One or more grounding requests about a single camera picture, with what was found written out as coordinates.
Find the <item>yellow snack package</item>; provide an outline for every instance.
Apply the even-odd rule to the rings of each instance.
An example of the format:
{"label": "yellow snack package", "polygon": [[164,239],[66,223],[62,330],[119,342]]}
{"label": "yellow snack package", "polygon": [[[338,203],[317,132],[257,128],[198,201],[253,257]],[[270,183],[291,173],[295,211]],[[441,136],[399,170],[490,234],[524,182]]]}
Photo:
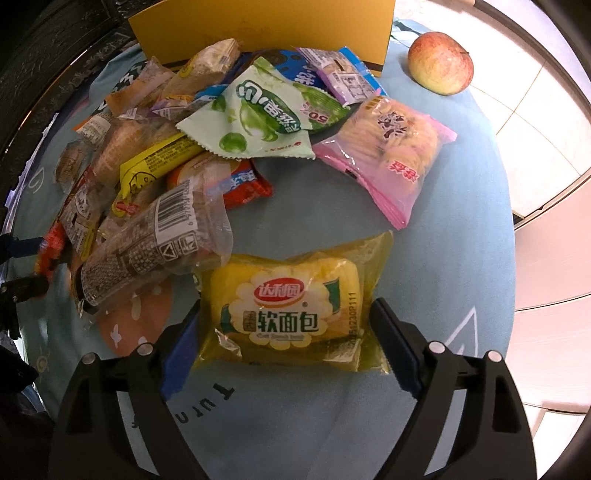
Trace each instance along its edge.
{"label": "yellow snack package", "polygon": [[149,183],[201,153],[203,148],[179,132],[123,163],[119,171],[121,198],[137,194]]}
{"label": "yellow snack package", "polygon": [[285,261],[232,255],[202,273],[197,364],[223,359],[388,371],[368,316],[391,247],[392,232],[385,232]]}

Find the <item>cookie package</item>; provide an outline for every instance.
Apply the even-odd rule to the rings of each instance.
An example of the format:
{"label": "cookie package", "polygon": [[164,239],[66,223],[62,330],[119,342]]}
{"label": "cookie package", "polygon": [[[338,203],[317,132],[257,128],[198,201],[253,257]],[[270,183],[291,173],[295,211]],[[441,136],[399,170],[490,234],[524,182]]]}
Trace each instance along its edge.
{"label": "cookie package", "polygon": [[366,100],[339,132],[314,146],[328,165],[354,177],[392,225],[408,225],[425,176],[456,133],[397,100]]}

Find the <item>yellow cardboard box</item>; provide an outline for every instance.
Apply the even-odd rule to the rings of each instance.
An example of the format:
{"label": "yellow cardboard box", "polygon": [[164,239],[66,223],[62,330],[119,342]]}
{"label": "yellow cardboard box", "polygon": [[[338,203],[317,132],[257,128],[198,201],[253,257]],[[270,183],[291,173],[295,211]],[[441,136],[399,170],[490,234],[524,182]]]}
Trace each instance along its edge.
{"label": "yellow cardboard box", "polygon": [[164,0],[129,23],[148,58],[183,65],[199,50],[235,38],[243,51],[348,46],[374,74],[384,67],[395,0]]}

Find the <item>apple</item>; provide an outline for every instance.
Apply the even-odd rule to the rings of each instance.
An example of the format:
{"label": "apple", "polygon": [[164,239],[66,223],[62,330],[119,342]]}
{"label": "apple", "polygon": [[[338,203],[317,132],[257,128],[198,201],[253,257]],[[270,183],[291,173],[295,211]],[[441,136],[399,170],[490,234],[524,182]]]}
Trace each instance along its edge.
{"label": "apple", "polygon": [[408,51],[408,69],[419,85],[439,95],[461,92],[474,76],[470,54],[441,32],[424,33],[413,42]]}

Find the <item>snack package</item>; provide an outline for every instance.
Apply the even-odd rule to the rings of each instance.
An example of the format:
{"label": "snack package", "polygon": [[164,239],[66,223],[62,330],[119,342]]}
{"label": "snack package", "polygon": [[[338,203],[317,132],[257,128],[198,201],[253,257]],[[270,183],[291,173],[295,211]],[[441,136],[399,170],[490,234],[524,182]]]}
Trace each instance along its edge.
{"label": "snack package", "polygon": [[228,260],[232,230],[208,173],[161,195],[90,255],[72,276],[80,311],[96,313],[171,273]]}
{"label": "snack package", "polygon": [[161,90],[157,89],[173,76],[174,73],[172,70],[163,67],[156,57],[152,57],[142,72],[129,86],[108,94],[105,102],[114,116],[119,116],[123,112],[138,105],[144,107],[152,106],[151,104],[156,101],[161,93]]}
{"label": "snack package", "polygon": [[183,111],[195,94],[220,83],[240,55],[238,42],[233,38],[222,40],[197,53],[167,83],[152,111],[172,121],[180,121]]}
{"label": "snack package", "polygon": [[386,232],[285,261],[232,255],[225,266],[202,273],[197,364],[325,362],[387,371],[368,317],[391,247]]}
{"label": "snack package", "polygon": [[[139,76],[147,63],[148,60],[134,63],[127,73],[117,82],[111,93],[118,92],[131,85],[131,82]],[[102,143],[106,133],[109,131],[112,118],[113,113],[107,106],[106,101],[103,100],[97,109],[90,114],[90,117],[76,125],[74,130],[94,147],[97,147]]]}
{"label": "snack package", "polygon": [[114,119],[112,128],[92,159],[93,172],[97,180],[105,186],[114,188],[119,181],[121,164],[152,145],[163,123],[164,120],[161,118],[151,121]]}
{"label": "snack package", "polygon": [[37,275],[45,275],[49,281],[60,263],[62,253],[68,243],[68,237],[63,225],[56,220],[51,225],[39,248],[35,259],[34,271]]}
{"label": "snack package", "polygon": [[138,194],[128,197],[126,200],[117,195],[105,219],[99,226],[96,242],[98,245],[116,234],[127,221],[139,212],[142,212],[157,199],[164,191],[164,179],[156,180],[146,185]]}
{"label": "snack package", "polygon": [[226,160],[210,152],[203,152],[168,174],[167,188],[172,189],[187,178],[197,175],[206,162],[222,161],[231,165],[232,175],[228,191],[223,196],[226,210],[245,205],[259,197],[273,195],[273,187],[255,169],[252,160]]}
{"label": "snack package", "polygon": [[366,100],[339,132],[314,146],[325,163],[357,179],[394,225],[408,225],[425,175],[457,135],[385,96]]}
{"label": "snack package", "polygon": [[226,83],[226,81],[229,83],[234,80],[239,74],[244,72],[246,68],[252,65],[258,57],[263,57],[268,60],[279,73],[292,82],[316,87],[321,90],[328,90],[328,87],[318,76],[316,70],[310,66],[307,60],[299,52],[278,50],[276,48],[243,54],[241,56],[241,65],[238,69],[233,69],[233,72],[224,79],[224,83]]}
{"label": "snack package", "polygon": [[347,47],[339,51],[315,48],[298,48],[298,51],[316,69],[342,105],[360,103],[384,92],[364,63]]}
{"label": "snack package", "polygon": [[97,181],[92,167],[88,167],[79,189],[59,216],[72,247],[82,261],[90,255],[101,213],[110,203],[110,198],[110,189]]}
{"label": "snack package", "polygon": [[327,116],[326,125],[346,114],[326,93],[294,84],[259,57],[219,97],[177,127],[221,157],[314,158],[306,132],[318,125],[310,120],[312,109]]}
{"label": "snack package", "polygon": [[80,176],[80,167],[90,150],[82,139],[70,142],[64,148],[54,172],[54,180],[64,192],[68,192]]}
{"label": "snack package", "polygon": [[176,133],[166,140],[137,154],[119,169],[121,198],[137,194],[147,184],[201,153],[203,148],[184,133]]}

